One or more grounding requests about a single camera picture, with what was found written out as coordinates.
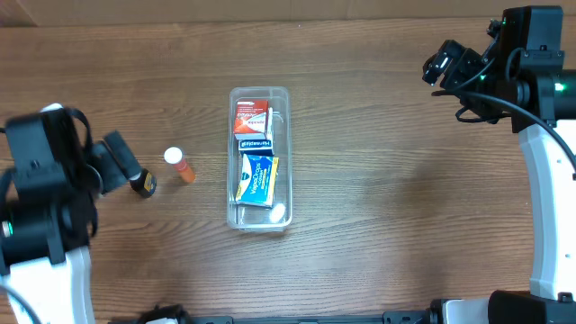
blue and yellow box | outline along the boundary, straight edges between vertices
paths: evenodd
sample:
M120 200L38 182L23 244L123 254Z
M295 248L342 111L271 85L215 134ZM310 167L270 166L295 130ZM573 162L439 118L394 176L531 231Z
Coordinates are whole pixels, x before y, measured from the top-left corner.
M272 207L278 172L278 157L244 154L236 203Z

white bottle cap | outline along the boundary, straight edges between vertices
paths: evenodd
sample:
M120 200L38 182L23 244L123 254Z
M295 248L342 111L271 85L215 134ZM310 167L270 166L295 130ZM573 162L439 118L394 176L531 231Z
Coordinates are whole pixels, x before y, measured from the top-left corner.
M184 153L180 148L172 147L164 152L164 160L169 164L177 164L182 161Z
M51 104L47 105L46 107L42 108L42 110L40 110L40 112L44 113L44 112L49 112L49 111L58 110L58 109L62 109L62 108L64 108L64 106L62 106L60 103L51 103Z

wood grain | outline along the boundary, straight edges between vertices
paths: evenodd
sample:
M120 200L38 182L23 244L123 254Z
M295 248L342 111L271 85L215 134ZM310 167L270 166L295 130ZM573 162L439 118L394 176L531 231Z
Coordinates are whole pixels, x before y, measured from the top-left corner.
M237 318L418 309L438 297L527 289L532 217L508 121L455 121L421 66L449 38L482 51L484 19L2 29L0 120L61 102L95 137L118 129L158 176L142 201L97 203L99 323L155 303ZM576 32L566 18L564 35ZM565 38L567 68L576 41ZM227 118L236 86L292 94L294 222L229 229ZM162 160L182 147L182 185ZM0 167L11 164L0 140ZM12 322L7 304L0 320Z
M39 26L132 23L269 22L328 19L501 17L506 8L572 0L18 0Z

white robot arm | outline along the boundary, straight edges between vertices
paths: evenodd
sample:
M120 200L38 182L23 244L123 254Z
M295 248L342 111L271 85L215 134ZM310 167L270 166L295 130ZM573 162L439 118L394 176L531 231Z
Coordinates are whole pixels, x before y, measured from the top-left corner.
M576 121L558 121L556 132L576 150ZM558 143L542 127L519 134L524 153L534 218L534 264L530 293L558 300L559 293L576 296L576 211L574 170ZM444 323L488 324L489 299L453 300L443 305Z
M79 247L66 253L66 262L53 265L47 257L10 267L5 285L18 292L44 323L94 324L90 298L90 251ZM9 297L20 324L36 324L13 297Z

plastic box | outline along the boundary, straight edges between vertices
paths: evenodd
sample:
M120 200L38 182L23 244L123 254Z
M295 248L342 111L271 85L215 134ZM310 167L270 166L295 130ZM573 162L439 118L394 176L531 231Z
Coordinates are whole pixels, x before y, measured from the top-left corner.
M274 108L274 156L279 158L272 208L236 204L241 172L238 141L234 137L234 119L238 100L266 99ZM290 131L290 94L283 87L240 87L230 93L228 129L228 224L233 229L282 231L292 222L292 134Z

